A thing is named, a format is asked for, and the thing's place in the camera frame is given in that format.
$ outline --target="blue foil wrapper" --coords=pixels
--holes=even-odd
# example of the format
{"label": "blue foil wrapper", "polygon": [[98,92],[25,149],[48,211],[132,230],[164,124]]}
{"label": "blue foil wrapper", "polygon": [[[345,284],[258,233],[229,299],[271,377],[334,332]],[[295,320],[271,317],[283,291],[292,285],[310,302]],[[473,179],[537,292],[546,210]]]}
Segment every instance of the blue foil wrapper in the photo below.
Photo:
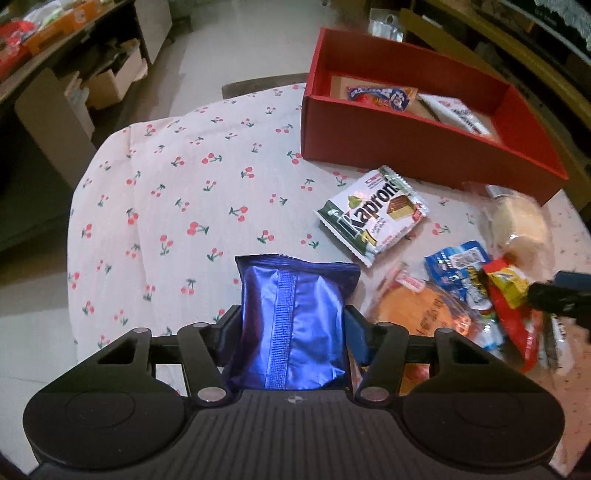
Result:
{"label": "blue foil wrapper", "polygon": [[425,257],[429,277],[443,290],[451,293],[483,316],[494,317],[492,302],[486,288],[482,266],[490,262],[486,251],[476,240],[447,247]]}
{"label": "blue foil wrapper", "polygon": [[242,337],[224,369],[234,389],[313,390],[344,380],[342,313],[361,271],[282,255],[236,257]]}

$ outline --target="plastic bag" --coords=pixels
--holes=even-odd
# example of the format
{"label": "plastic bag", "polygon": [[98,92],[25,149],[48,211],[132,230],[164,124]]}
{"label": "plastic bag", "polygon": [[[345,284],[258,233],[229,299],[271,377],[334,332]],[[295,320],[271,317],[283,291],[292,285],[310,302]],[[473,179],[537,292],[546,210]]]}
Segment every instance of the plastic bag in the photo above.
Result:
{"label": "plastic bag", "polygon": [[[411,335],[423,336],[433,336],[435,330],[446,327],[471,338],[477,333],[472,321],[477,316],[434,283],[410,275],[404,262],[388,271],[369,311],[373,323],[396,323]],[[407,364],[404,375],[416,385],[429,378],[429,366]]]}
{"label": "plastic bag", "polygon": [[554,272],[554,248],[549,221],[540,205],[523,193],[496,185],[469,183],[485,216],[483,236],[494,258],[505,256],[534,281]]}

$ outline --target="table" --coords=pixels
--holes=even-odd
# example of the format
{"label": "table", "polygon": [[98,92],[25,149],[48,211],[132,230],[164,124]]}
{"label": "table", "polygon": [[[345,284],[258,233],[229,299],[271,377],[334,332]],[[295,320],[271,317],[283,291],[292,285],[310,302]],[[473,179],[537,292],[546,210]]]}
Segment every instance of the table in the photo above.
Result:
{"label": "table", "polygon": [[[354,261],[313,210],[365,170],[300,154],[303,84],[135,124],[111,135],[73,198],[68,237],[69,309],[82,360],[147,326],[172,335],[215,322],[241,301],[237,255],[281,253],[314,262]],[[352,303],[365,312],[383,275],[406,260],[468,240],[483,242],[464,193],[410,180],[431,212],[362,277]],[[591,238],[564,192],[545,206],[556,266],[591,273]],[[566,377],[532,373],[560,400],[566,434],[553,460],[572,469],[591,436],[591,350],[569,328],[577,365]],[[159,378],[175,384],[172,370]]]}

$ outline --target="clear plastic bag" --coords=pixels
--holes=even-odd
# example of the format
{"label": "clear plastic bag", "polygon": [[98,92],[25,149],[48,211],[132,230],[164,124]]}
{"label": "clear plastic bag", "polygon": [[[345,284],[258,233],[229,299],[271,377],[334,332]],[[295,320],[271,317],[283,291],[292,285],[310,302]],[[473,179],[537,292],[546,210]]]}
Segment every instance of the clear plastic bag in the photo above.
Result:
{"label": "clear plastic bag", "polygon": [[535,199],[497,185],[468,183],[484,215],[482,235],[494,258],[505,257],[533,281],[554,273],[550,222]]}

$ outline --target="floor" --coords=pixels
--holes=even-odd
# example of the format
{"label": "floor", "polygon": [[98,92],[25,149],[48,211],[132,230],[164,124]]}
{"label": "floor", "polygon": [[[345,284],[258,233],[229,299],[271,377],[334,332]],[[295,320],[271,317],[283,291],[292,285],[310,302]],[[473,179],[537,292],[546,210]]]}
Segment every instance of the floor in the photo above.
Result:
{"label": "floor", "polygon": [[[221,0],[195,7],[191,21],[192,32],[175,26],[123,126],[221,100],[227,83],[307,72],[320,27],[340,19],[320,0]],[[65,232],[0,253],[0,450],[25,472],[37,464],[25,405],[76,363],[66,271]]]}

